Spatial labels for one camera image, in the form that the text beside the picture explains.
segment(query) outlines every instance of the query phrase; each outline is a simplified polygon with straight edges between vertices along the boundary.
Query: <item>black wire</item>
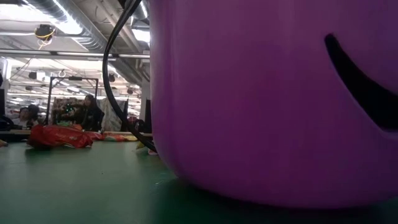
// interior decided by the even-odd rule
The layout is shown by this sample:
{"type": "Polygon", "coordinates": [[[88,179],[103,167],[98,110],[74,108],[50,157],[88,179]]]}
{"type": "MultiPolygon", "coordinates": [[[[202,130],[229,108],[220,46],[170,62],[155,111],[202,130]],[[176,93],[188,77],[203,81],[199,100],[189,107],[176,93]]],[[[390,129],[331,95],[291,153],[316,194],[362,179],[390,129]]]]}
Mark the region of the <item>black wire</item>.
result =
{"type": "Polygon", "coordinates": [[[140,141],[142,142],[146,147],[148,147],[150,150],[156,152],[156,148],[154,143],[149,140],[148,138],[144,137],[138,130],[134,128],[131,124],[129,124],[129,121],[127,120],[127,117],[124,115],[123,111],[120,109],[118,102],[115,100],[111,84],[109,83],[109,78],[108,78],[108,57],[109,53],[111,51],[112,45],[114,41],[116,40],[116,37],[120,33],[121,29],[123,28],[124,24],[127,22],[127,20],[130,18],[132,13],[138,8],[139,4],[141,3],[141,0],[136,0],[133,4],[130,3],[123,13],[120,15],[120,18],[118,22],[116,23],[114,29],[112,30],[111,35],[109,36],[108,43],[105,48],[104,52],[104,58],[103,58],[103,63],[102,63],[102,77],[103,77],[103,83],[104,83],[104,88],[106,92],[106,96],[108,97],[109,102],[111,103],[111,106],[116,113],[116,115],[120,118],[120,120],[124,123],[124,125],[127,126],[128,130],[140,141]]]}

